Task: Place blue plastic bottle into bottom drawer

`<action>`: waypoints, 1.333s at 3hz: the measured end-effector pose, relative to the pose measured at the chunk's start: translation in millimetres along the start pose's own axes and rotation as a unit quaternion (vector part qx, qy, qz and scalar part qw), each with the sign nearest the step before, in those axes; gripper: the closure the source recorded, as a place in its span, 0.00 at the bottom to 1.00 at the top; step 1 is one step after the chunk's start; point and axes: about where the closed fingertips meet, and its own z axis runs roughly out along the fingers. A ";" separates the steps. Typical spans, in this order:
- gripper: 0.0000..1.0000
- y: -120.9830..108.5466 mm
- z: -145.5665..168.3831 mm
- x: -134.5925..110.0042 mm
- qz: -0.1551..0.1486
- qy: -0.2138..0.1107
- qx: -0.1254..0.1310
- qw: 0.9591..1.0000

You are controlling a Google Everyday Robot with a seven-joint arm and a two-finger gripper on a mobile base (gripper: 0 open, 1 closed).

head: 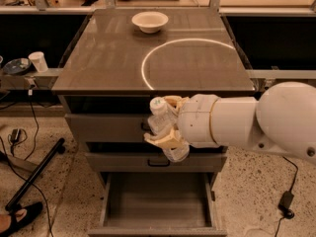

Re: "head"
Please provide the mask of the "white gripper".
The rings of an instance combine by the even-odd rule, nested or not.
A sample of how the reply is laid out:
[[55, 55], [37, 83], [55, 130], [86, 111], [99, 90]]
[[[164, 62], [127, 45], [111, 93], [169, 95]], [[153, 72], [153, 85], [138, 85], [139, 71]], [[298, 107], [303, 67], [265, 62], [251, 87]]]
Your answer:
[[218, 97], [215, 95], [197, 94], [189, 97], [165, 96], [164, 100], [178, 114], [177, 126], [165, 136], [144, 134], [144, 140], [161, 149], [175, 149], [185, 145], [194, 148], [217, 148], [210, 128], [211, 109]]

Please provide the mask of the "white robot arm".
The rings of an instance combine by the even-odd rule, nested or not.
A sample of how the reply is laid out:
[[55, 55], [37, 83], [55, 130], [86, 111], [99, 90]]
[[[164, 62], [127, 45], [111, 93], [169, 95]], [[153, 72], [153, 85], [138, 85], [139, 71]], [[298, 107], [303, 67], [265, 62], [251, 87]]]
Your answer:
[[316, 88], [304, 83], [276, 84], [259, 99], [156, 97], [150, 110], [144, 139], [173, 162], [186, 159], [191, 147], [236, 146], [316, 164]]

